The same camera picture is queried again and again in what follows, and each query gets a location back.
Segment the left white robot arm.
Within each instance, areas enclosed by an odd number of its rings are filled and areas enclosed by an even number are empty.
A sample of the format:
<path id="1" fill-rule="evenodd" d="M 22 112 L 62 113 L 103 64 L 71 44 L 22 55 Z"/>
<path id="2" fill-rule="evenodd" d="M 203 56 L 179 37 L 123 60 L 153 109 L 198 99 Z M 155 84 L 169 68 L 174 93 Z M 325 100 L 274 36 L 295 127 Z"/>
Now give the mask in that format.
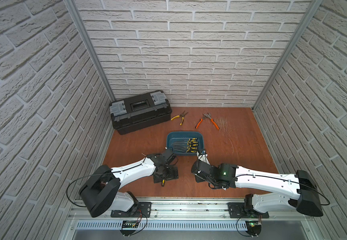
<path id="1" fill-rule="evenodd" d="M 142 160 L 122 167 L 100 166 L 83 184 L 79 195 L 91 217 L 111 211 L 113 218 L 132 218 L 142 215 L 142 204 L 130 192 L 120 192 L 124 186 L 144 177 L 153 177 L 155 183 L 178 179 L 178 168 L 172 162 L 172 151 L 150 154 Z"/>

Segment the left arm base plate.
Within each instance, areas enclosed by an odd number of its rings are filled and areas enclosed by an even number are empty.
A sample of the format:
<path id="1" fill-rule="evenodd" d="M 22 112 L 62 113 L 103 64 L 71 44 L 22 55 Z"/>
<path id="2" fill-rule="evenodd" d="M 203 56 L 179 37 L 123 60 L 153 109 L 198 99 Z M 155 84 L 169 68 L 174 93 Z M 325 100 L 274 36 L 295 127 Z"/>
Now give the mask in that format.
<path id="1" fill-rule="evenodd" d="M 110 216 L 112 218 L 138 218 L 140 216 L 150 217 L 152 202 L 138 202 L 134 204 L 128 211 L 112 210 Z"/>

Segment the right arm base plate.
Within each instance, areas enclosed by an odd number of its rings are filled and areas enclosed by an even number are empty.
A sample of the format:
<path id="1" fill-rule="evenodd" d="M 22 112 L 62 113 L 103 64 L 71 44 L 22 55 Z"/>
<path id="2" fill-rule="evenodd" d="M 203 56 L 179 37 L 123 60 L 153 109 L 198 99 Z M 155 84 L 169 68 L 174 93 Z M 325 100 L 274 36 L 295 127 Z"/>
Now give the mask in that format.
<path id="1" fill-rule="evenodd" d="M 231 219 L 269 219 L 269 213 L 259 213 L 252 208 L 245 209 L 245 203 L 227 203 L 228 212 Z"/>

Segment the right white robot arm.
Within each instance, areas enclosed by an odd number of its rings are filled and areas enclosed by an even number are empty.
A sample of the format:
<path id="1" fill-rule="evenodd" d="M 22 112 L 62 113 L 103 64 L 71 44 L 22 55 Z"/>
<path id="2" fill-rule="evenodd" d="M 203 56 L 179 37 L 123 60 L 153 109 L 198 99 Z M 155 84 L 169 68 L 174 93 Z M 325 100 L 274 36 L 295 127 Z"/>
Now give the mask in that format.
<path id="1" fill-rule="evenodd" d="M 191 173 L 194 174 L 196 182 L 208 182 L 208 186 L 214 190 L 248 188 L 265 191 L 264 195 L 245 196 L 241 208 L 245 216 L 260 216 L 280 210 L 296 210 L 311 217 L 323 216 L 317 186 L 306 171 L 273 174 L 230 164 L 216 167 L 197 160 L 191 168 Z"/>

